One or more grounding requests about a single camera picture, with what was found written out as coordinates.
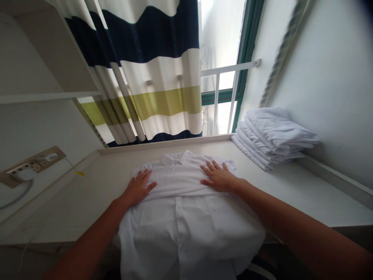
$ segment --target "white railing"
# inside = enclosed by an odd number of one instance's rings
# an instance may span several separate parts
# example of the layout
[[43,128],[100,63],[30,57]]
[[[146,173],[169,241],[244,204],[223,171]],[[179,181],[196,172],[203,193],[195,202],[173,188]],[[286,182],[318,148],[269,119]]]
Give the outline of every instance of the white railing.
[[215,69],[210,69],[210,70],[202,70],[200,72],[201,77],[216,75],[213,135],[216,135],[216,131],[217,131],[220,74],[235,71],[234,82],[233,82],[232,100],[231,100],[231,104],[230,104],[229,121],[228,121],[228,129],[227,129],[227,133],[230,133],[230,126],[232,124],[234,101],[236,99],[237,84],[238,84],[238,77],[239,77],[239,74],[240,74],[240,70],[246,70],[246,69],[251,69],[253,67],[258,67],[260,65],[260,62],[261,62],[261,59],[257,59],[257,60],[252,61],[252,62],[246,62],[246,63],[236,64],[236,65],[231,65],[231,66],[225,66],[225,67],[220,67],[220,68],[215,68]]

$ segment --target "railing bar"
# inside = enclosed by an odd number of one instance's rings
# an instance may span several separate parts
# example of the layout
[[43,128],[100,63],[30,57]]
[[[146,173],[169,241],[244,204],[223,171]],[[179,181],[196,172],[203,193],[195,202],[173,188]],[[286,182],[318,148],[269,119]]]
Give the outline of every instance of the railing bar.
[[210,76],[210,75],[215,75],[215,74],[220,74],[220,73],[226,73],[226,72],[232,72],[232,71],[238,71],[238,70],[245,70],[245,69],[251,69],[254,66],[255,61],[251,62],[246,62],[246,63],[240,63],[236,65],[230,65],[230,66],[224,66],[224,67],[219,67],[219,68],[214,68],[214,69],[209,69],[209,70],[202,70],[200,71],[201,77],[203,76]]
[[238,86],[238,77],[239,77],[240,71],[236,71],[234,74],[234,83],[233,83],[233,91],[232,91],[232,100],[230,103],[230,110],[229,110],[229,120],[228,120],[228,129],[227,133],[231,133],[230,125],[232,123],[232,116],[233,116],[233,108],[234,108],[234,101],[236,99],[237,94],[237,86]]
[[213,135],[216,135],[217,131],[217,122],[218,122],[218,101],[219,101],[219,82],[220,82],[220,73],[216,75],[216,85],[215,85],[215,109],[214,109],[214,125],[213,125]]

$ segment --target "window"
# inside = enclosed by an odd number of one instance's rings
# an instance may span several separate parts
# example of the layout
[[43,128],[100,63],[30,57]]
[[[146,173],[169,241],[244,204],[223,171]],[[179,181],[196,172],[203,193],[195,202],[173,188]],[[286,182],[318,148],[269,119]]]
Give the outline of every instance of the window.
[[[251,61],[264,0],[199,0],[200,70]],[[232,131],[237,127],[247,70],[239,75]],[[216,76],[201,78],[203,136],[212,135]],[[220,75],[217,134],[227,133],[234,72]]]

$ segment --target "curtain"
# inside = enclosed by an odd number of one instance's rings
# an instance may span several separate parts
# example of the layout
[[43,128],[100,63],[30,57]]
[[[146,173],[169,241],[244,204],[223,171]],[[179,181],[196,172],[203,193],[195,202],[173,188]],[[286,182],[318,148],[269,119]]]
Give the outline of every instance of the curtain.
[[57,0],[56,8],[101,93],[80,103],[112,146],[202,135],[196,0]]
[[294,7],[291,11],[289,22],[286,26],[285,33],[281,39],[280,46],[276,52],[276,58],[273,63],[271,73],[265,85],[264,92],[260,99],[259,107],[267,107],[269,100],[273,95],[275,82],[278,79],[282,66],[284,65],[286,55],[288,54],[291,43],[293,42],[299,22],[302,18],[308,0],[295,0]]

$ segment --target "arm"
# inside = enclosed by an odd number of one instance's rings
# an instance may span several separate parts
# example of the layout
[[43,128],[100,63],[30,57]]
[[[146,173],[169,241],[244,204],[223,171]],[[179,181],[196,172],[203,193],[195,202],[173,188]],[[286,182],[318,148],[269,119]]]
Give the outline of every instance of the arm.
[[342,234],[287,203],[257,189],[213,161],[201,168],[210,177],[201,183],[239,196],[317,276],[338,279],[372,279],[373,255]]
[[91,279],[125,212],[156,186],[157,183],[153,182],[145,188],[151,173],[151,170],[145,170],[143,174],[139,171],[124,193],[110,204],[43,279]]

